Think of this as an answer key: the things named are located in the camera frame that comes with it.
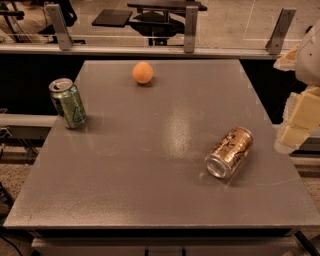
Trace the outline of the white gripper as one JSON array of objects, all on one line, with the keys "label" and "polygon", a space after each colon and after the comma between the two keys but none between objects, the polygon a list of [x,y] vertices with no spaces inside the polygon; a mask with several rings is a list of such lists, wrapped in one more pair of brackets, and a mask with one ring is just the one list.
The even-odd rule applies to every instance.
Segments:
[{"label": "white gripper", "polygon": [[294,71],[296,78],[308,86],[301,93],[292,92],[283,112],[274,148],[278,153],[297,150],[320,125],[320,20],[289,52],[276,60],[273,67]]}]

